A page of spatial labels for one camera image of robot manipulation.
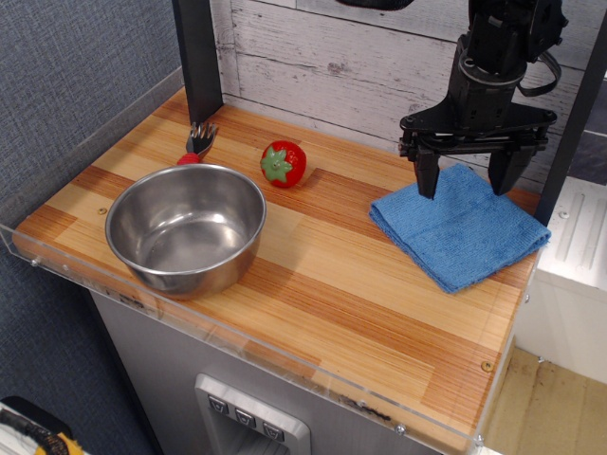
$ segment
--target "button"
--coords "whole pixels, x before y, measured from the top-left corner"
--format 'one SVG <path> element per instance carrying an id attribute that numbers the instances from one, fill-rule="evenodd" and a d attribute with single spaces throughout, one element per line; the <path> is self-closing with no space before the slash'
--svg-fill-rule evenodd
<path id="1" fill-rule="evenodd" d="M 243 410 L 236 409 L 236 419 L 243 425 L 246 425 L 249 428 L 255 428 L 255 417 L 250 414 L 247 414 Z"/>
<path id="2" fill-rule="evenodd" d="M 270 425 L 268 422 L 264 422 L 264 434 L 274 441 L 283 443 L 285 441 L 285 434 L 279 429 Z"/>
<path id="3" fill-rule="evenodd" d="M 219 398 L 215 398 L 214 396 L 209 395 L 209 404 L 214 410 L 216 410 L 220 414 L 228 413 L 228 405 L 221 401 Z"/>

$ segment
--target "gray fabric wall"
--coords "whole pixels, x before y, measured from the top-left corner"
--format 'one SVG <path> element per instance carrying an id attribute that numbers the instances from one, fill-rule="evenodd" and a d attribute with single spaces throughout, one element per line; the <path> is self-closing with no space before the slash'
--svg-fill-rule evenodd
<path id="1" fill-rule="evenodd" d="M 15 228 L 182 84 L 169 0 L 0 3 L 0 223 Z M 81 289 L 0 246 L 0 398 L 97 455 L 153 453 Z"/>

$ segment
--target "metal bowl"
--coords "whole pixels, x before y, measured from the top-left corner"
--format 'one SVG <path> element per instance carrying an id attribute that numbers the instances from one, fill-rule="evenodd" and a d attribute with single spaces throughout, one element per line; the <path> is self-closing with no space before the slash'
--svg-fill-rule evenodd
<path id="1" fill-rule="evenodd" d="M 211 164 L 151 173 L 112 205 L 105 236 L 147 286 L 190 299 L 222 291 L 248 270 L 266 220 L 248 177 Z"/>

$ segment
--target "wood panel wall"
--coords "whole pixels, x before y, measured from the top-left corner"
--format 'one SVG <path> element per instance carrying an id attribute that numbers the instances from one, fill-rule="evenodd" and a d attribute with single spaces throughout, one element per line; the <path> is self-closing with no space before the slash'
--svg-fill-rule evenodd
<path id="1" fill-rule="evenodd" d="M 447 93 L 455 43 L 469 26 L 466 0 L 416 0 L 400 11 L 335 0 L 211 0 L 224 102 L 396 153 L 400 119 Z M 552 53 L 561 82 L 515 101 L 554 110 L 548 150 L 519 188 L 540 192 L 605 13 L 604 0 L 564 0 L 569 26 Z M 525 86 L 551 80 L 532 64 Z M 486 174 L 489 155 L 460 155 Z M 441 158 L 441 166 L 454 159 Z"/>

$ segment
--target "black robotic arm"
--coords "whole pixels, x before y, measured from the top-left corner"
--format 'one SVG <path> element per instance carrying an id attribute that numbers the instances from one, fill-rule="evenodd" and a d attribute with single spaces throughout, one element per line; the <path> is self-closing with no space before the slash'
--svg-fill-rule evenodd
<path id="1" fill-rule="evenodd" d="M 403 9 L 413 0 L 340 0 L 373 9 Z M 440 155 L 489 153 L 496 194 L 512 189 L 531 158 L 545 150 L 554 112 L 512 102 L 552 90 L 561 76 L 548 53 L 561 43 L 567 20 L 561 0 L 469 0 L 469 31 L 460 36 L 447 96 L 438 105 L 400 121 L 399 150 L 414 163 L 419 193 L 433 198 Z M 521 87 L 527 63 L 544 62 L 555 80 Z"/>

